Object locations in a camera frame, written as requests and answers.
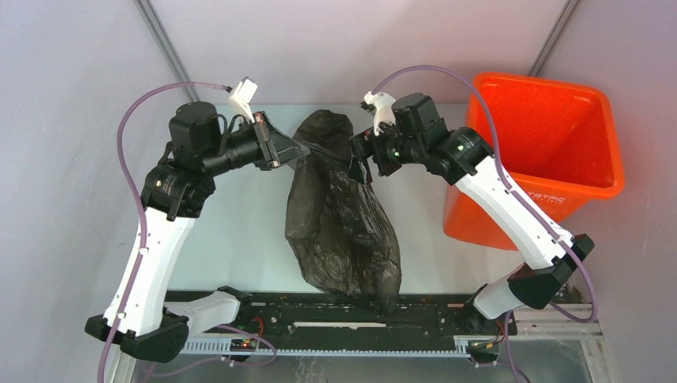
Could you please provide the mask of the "black plastic trash bag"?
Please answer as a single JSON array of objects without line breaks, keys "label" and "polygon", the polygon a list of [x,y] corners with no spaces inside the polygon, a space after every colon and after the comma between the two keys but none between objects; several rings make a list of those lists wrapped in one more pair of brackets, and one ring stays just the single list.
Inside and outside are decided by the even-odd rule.
[{"label": "black plastic trash bag", "polygon": [[293,138],[309,144],[287,198],[284,236],[303,279],[379,314],[394,312],[402,283],[393,225],[371,186],[349,178],[348,116],[312,112]]}]

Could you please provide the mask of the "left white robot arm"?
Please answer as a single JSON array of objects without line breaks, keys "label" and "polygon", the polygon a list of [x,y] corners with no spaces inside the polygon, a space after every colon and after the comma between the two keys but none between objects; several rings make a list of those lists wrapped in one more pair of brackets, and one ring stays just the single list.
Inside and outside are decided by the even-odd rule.
[{"label": "left white robot arm", "polygon": [[142,361],[167,363],[186,341],[225,325],[243,332],[252,311],[228,290],[189,302],[167,302],[168,283],[181,247],[216,189],[215,178],[249,164],[270,171],[310,149],[257,112],[238,128],[222,127],[216,107],[198,101],[180,106],[169,121],[164,155],[146,176],[134,250],[110,307],[88,319],[91,336],[111,341]]}]

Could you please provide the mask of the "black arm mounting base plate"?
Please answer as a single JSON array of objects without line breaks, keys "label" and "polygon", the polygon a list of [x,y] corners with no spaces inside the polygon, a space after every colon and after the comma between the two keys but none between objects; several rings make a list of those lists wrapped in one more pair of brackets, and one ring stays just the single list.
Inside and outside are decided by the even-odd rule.
[{"label": "black arm mounting base plate", "polygon": [[467,294],[403,294],[389,314],[330,294],[236,292],[232,325],[283,352],[459,352],[517,334],[514,318],[467,322]]}]

